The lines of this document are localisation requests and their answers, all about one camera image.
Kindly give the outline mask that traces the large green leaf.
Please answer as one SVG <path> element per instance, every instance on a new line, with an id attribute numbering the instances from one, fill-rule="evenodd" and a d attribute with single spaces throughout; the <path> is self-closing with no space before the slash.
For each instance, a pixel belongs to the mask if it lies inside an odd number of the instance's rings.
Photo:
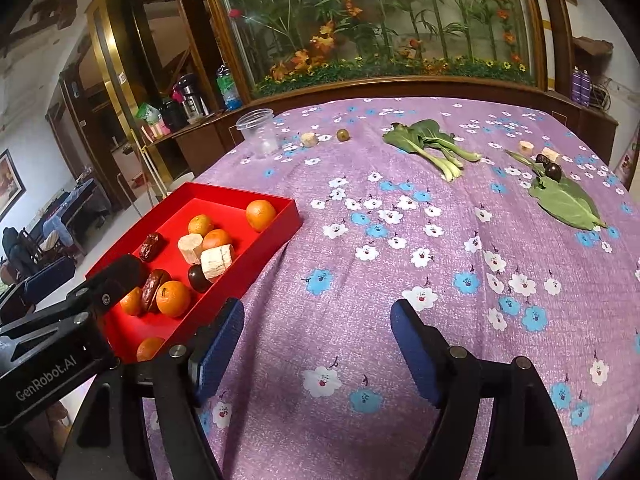
<path id="1" fill-rule="evenodd" d="M 526 166 L 534 175 L 528 189 L 547 214 L 572 228 L 591 231 L 595 226 L 607 228 L 593 199 L 571 178 L 563 177 L 555 182 L 544 175 L 544 166 L 550 160 L 544 155 L 531 159 L 520 153 L 504 150 L 511 158 Z"/>

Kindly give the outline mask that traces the orange tangerine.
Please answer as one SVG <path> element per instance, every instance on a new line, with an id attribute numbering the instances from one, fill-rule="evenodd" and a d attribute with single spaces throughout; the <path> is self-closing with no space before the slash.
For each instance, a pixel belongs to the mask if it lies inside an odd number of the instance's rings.
<path id="1" fill-rule="evenodd" d="M 141 297 L 142 289 L 140 287 L 131 289 L 130 292 L 128 292 L 126 296 L 123 296 L 122 300 L 119 301 L 122 312 L 130 316 L 142 315 L 144 307 L 142 306 Z"/>
<path id="2" fill-rule="evenodd" d="M 245 209 L 246 221 L 256 232 L 268 228 L 277 214 L 276 208 L 268 200 L 252 200 Z"/>
<path id="3" fill-rule="evenodd" d="M 168 318 L 182 318 L 192 304 L 190 288 L 179 281 L 167 281 L 158 286 L 155 303 L 157 310 Z"/>
<path id="4" fill-rule="evenodd" d="M 213 229 L 203 237 L 202 249 L 209 250 L 224 245 L 231 245 L 232 238 L 223 229 Z"/>
<path id="5" fill-rule="evenodd" d="M 198 234 L 206 237 L 206 234 L 214 228 L 214 222 L 207 214 L 198 214 L 188 224 L 190 234 Z"/>

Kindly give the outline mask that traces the flower display glass case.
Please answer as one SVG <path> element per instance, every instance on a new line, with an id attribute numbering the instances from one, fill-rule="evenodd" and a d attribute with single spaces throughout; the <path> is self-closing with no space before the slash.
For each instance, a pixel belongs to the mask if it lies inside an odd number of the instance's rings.
<path id="1" fill-rule="evenodd" d="M 536 0 L 207 0 L 247 100 L 381 77 L 544 88 Z"/>

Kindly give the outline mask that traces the bok choy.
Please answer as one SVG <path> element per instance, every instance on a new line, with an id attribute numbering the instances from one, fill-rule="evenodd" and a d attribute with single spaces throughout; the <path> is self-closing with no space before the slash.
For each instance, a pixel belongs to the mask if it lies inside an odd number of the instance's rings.
<path id="1" fill-rule="evenodd" d="M 411 125 L 393 122 L 382 138 L 398 150 L 427 160 L 446 182 L 462 176 L 465 162 L 476 164 L 483 158 L 480 153 L 460 148 L 454 137 L 440 130 L 434 119 L 423 119 Z"/>

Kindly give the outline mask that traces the white sugarcane chunk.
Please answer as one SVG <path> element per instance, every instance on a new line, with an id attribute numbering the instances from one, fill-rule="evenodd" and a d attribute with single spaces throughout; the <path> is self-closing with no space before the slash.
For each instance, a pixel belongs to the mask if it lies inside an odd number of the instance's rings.
<path id="1" fill-rule="evenodd" d="M 225 244 L 205 249 L 201 253 L 201 268 L 207 281 L 219 278 L 233 262 L 233 246 Z"/>
<path id="2" fill-rule="evenodd" d="M 177 247 L 187 264 L 200 264 L 203 237 L 198 234 L 186 234 L 178 239 Z"/>

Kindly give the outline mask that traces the purple bottles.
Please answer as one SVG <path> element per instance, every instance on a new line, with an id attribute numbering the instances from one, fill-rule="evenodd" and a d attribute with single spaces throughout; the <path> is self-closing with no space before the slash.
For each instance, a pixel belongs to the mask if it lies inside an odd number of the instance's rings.
<path id="1" fill-rule="evenodd" d="M 578 66 L 572 73 L 572 100 L 585 107 L 590 107 L 591 78 L 585 70 Z"/>

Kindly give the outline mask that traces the purple floral tablecloth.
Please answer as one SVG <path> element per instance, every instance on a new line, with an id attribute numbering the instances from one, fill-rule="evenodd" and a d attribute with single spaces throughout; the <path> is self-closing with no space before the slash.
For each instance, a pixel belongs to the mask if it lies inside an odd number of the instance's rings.
<path id="1" fill-rule="evenodd" d="M 483 158 L 446 182 L 384 142 L 393 122 L 423 119 Z M 279 154 L 240 146 L 200 177 L 292 198 L 303 220 L 244 295 L 239 344 L 198 412 L 224 476 L 407 478 L 437 414 L 390 329 L 405 299 L 478 358 L 531 359 L 578 476 L 600 477 L 639 416 L 639 205 L 605 162 L 552 117 L 496 103 L 333 101 L 274 124 Z M 538 206 L 533 173 L 504 151 L 521 140 L 531 159 L 560 154 L 607 228 Z"/>

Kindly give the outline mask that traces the white chunk near leaf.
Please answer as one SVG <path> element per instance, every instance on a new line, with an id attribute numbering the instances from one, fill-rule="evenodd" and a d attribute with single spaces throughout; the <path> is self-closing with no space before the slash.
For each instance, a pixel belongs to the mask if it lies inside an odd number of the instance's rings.
<path id="1" fill-rule="evenodd" d="M 534 144 L 529 141 L 521 140 L 518 142 L 518 152 L 524 156 L 530 157 L 534 154 Z"/>
<path id="2" fill-rule="evenodd" d="M 541 155 L 547 157 L 550 162 L 556 162 L 560 154 L 556 151 L 553 151 L 551 148 L 547 148 L 546 146 L 542 149 Z"/>

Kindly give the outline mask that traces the black thermos jug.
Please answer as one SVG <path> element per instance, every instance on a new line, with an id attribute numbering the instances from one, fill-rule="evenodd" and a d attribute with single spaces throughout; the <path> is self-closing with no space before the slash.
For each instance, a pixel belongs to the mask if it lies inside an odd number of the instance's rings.
<path id="1" fill-rule="evenodd" d="M 182 105 L 186 111 L 186 119 L 190 125 L 197 124 L 208 115 L 208 108 L 201 96 L 196 78 L 193 74 L 185 74 L 178 79 L 178 92 L 182 95 Z"/>

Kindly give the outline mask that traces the small tangerine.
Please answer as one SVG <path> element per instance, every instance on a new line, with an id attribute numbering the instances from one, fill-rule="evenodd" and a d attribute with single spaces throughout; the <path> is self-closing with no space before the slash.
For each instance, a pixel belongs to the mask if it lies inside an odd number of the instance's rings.
<path id="1" fill-rule="evenodd" d="M 143 339 L 137 348 L 136 358 L 138 362 L 152 360 L 160 348 L 163 347 L 165 339 L 162 337 L 149 337 Z"/>

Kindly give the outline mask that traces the large red date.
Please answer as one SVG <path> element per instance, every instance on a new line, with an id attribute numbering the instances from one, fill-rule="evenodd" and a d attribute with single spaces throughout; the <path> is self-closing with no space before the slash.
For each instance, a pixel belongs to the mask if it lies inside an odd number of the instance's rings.
<path id="1" fill-rule="evenodd" d="M 139 249 L 139 258 L 143 262 L 155 259 L 166 245 L 166 240 L 159 232 L 152 232 L 145 237 Z"/>

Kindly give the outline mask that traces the small white chunk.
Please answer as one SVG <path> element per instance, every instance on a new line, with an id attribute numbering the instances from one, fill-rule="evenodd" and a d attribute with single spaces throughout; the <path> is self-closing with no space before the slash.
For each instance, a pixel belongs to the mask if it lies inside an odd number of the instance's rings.
<path id="1" fill-rule="evenodd" d="M 305 148 L 311 148 L 319 143 L 317 136 L 313 132 L 304 132 L 300 135 L 300 143 Z"/>

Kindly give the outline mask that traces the green olive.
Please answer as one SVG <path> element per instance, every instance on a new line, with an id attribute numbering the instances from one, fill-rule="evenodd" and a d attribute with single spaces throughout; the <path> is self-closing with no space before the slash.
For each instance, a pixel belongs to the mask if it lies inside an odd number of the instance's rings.
<path id="1" fill-rule="evenodd" d="M 345 142 L 350 139 L 350 134 L 346 129 L 338 129 L 336 132 L 336 138 L 341 142 Z"/>

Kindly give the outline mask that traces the clear plastic cup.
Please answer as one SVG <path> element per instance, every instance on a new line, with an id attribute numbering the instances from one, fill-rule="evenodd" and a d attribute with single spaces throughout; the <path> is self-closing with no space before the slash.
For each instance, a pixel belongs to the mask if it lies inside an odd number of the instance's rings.
<path id="1" fill-rule="evenodd" d="M 258 108 L 241 116 L 235 128 L 242 133 L 250 151 L 257 158 L 274 155 L 279 149 L 274 113 L 271 108 Z"/>

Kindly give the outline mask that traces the red shallow tray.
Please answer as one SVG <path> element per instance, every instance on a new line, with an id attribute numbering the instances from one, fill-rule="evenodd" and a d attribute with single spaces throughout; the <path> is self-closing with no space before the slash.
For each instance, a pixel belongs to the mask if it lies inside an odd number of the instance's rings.
<path id="1" fill-rule="evenodd" d="M 302 225 L 292 198 L 186 183 L 135 223 L 90 268 L 93 278 L 119 258 L 122 290 L 142 291 L 137 309 L 114 301 L 101 330 L 114 355 L 136 362 L 150 338 L 169 348 L 241 298 Z"/>

